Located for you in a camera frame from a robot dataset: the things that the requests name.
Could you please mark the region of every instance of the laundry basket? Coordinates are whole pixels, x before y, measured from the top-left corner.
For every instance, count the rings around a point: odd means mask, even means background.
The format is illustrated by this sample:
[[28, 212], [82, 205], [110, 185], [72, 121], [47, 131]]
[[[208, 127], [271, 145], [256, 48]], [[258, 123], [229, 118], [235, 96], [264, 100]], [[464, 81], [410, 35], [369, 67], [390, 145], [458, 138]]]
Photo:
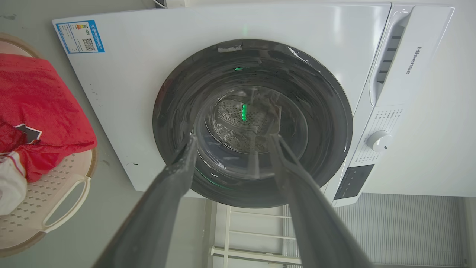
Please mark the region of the laundry basket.
[[[88, 196], [91, 175], [97, 164], [97, 150], [67, 156], [48, 174], [28, 184], [23, 202], [12, 213], [0, 216], [0, 257], [24, 251], [40, 241], [48, 232], [69, 220]], [[74, 206], [56, 222], [46, 225], [76, 185], [84, 183]]]

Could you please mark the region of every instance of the red garment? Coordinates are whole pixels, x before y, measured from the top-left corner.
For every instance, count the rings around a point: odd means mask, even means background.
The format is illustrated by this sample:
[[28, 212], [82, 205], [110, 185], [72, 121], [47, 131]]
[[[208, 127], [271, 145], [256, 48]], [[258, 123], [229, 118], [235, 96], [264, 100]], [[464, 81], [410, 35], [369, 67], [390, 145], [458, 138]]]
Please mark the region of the red garment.
[[83, 110], [47, 60], [0, 54], [0, 157], [17, 152], [26, 179], [35, 182], [64, 157], [97, 144]]

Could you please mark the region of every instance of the clothing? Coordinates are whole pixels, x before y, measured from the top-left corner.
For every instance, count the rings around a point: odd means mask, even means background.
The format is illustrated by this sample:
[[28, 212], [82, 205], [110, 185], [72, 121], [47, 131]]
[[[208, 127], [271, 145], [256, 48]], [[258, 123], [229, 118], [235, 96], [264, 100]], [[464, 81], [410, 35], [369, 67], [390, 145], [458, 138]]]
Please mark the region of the clothing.
[[27, 193], [25, 169], [15, 164], [20, 162], [20, 156], [16, 152], [3, 156], [0, 155], [0, 216], [11, 213]]
[[0, 54], [0, 96], [0, 157], [16, 152], [28, 182], [96, 147], [83, 110], [47, 60]]

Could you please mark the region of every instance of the white cloth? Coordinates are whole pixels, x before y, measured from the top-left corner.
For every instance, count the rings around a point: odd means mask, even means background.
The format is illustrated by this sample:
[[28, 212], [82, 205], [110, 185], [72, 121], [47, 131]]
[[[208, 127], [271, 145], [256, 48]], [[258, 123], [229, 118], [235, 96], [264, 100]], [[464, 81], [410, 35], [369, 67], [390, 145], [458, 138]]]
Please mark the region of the white cloth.
[[18, 153], [0, 155], [0, 215], [10, 214], [25, 199], [27, 180]]

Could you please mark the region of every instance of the front-loading washing machine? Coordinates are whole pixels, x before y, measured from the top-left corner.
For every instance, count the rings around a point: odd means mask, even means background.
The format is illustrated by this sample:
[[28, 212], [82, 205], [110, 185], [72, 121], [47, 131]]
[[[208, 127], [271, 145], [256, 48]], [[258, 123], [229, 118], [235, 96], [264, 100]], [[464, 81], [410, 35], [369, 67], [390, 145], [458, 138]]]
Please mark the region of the front-loading washing machine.
[[447, 6], [278, 2], [54, 20], [136, 190], [199, 137], [192, 190], [283, 205], [279, 133], [334, 206], [356, 202], [453, 13]]

